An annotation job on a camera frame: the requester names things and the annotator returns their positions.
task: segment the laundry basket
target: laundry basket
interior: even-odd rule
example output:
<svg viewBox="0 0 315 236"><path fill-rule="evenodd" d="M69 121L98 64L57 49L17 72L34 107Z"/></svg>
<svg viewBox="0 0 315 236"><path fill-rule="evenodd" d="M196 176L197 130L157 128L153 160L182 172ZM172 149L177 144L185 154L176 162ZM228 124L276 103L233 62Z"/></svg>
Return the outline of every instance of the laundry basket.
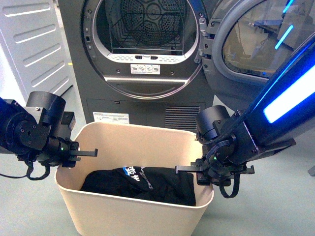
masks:
<svg viewBox="0 0 315 236"><path fill-rule="evenodd" d="M125 166L190 165L202 155L195 134L140 125L94 122L76 138L81 150L98 149L76 167L59 167L56 183L77 231L83 236L189 236L211 202L212 186L199 186L194 176L196 206L166 204L82 192L85 177L95 170Z"/></svg>

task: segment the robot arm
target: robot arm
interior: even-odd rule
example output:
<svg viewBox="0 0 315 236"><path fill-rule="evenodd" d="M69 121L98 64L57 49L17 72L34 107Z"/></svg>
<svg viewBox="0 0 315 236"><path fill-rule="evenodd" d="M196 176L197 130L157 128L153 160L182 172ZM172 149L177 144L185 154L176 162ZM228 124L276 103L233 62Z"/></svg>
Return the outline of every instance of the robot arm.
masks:
<svg viewBox="0 0 315 236"><path fill-rule="evenodd" d="M256 100L231 117L225 107L197 116L203 156L190 167L197 183L215 184L226 198L237 195L241 174L254 174L249 161L275 155L295 145L294 137L315 127L315 33L278 69ZM309 170L314 176L315 168ZM231 195L224 189L234 179Z"/></svg>
<svg viewBox="0 0 315 236"><path fill-rule="evenodd" d="M16 154L28 166L27 177L41 180L50 166L74 167L80 156L97 156L95 151L79 151L70 139L75 124L73 112L64 112L65 101L48 92L32 92L27 106L0 98L0 153ZM31 177L33 162L45 166L45 174Z"/></svg>

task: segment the black t-shirt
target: black t-shirt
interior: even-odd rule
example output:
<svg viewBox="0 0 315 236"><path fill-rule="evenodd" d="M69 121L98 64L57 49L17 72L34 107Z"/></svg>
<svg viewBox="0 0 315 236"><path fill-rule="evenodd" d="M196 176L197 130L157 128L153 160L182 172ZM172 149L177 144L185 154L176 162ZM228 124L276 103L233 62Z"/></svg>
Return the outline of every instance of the black t-shirt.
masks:
<svg viewBox="0 0 315 236"><path fill-rule="evenodd" d="M195 206L193 174L171 168L123 167L93 171L81 191Z"/></svg>

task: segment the white sticker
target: white sticker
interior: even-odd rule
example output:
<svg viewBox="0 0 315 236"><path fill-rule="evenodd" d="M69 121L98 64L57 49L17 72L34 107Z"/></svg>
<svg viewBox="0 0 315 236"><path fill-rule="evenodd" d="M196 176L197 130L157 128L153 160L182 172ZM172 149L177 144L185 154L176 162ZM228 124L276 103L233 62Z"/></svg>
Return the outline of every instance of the white sticker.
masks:
<svg viewBox="0 0 315 236"><path fill-rule="evenodd" d="M160 65L131 64L130 69L132 74L160 74Z"/></svg>
<svg viewBox="0 0 315 236"><path fill-rule="evenodd" d="M93 117L95 122L129 124L129 114L93 112Z"/></svg>

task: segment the black cable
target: black cable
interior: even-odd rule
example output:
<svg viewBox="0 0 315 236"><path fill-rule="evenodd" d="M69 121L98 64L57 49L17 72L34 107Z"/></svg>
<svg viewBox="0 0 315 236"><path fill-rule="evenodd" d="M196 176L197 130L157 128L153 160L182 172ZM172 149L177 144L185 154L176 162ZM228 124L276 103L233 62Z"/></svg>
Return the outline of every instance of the black cable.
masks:
<svg viewBox="0 0 315 236"><path fill-rule="evenodd" d="M207 145L208 144L208 141L205 141L203 139L202 134L199 131L196 134L196 138L201 144L203 144L203 145Z"/></svg>
<svg viewBox="0 0 315 236"><path fill-rule="evenodd" d="M220 187L220 192L222 196L224 196L225 198L234 198L238 194L238 191L240 189L240 176L241 176L240 174L234 175L234 185L233 185L233 191L231 195L228 195L225 190L224 185L220 184L219 187Z"/></svg>
<svg viewBox="0 0 315 236"><path fill-rule="evenodd" d="M50 174L50 166L48 163L45 164L45 173L41 177L31 177L31 173L34 170L33 162L31 161L25 161L25 164L28 166L28 170L26 172L26 176L29 180L43 180L47 178Z"/></svg>
<svg viewBox="0 0 315 236"><path fill-rule="evenodd" d="M214 145L210 151L208 152L207 156L206 156L206 161L208 162L208 164L210 164L210 158L211 156L221 147L223 146L227 146L227 145L231 145L230 140L224 140L219 142L218 144Z"/></svg>
<svg viewBox="0 0 315 236"><path fill-rule="evenodd" d="M7 176L7 175L4 175L4 174L0 174L0 176L2 176L2 177L6 177L6 178L15 178L15 179L17 179L17 178L25 178L27 175L24 175L24 176Z"/></svg>

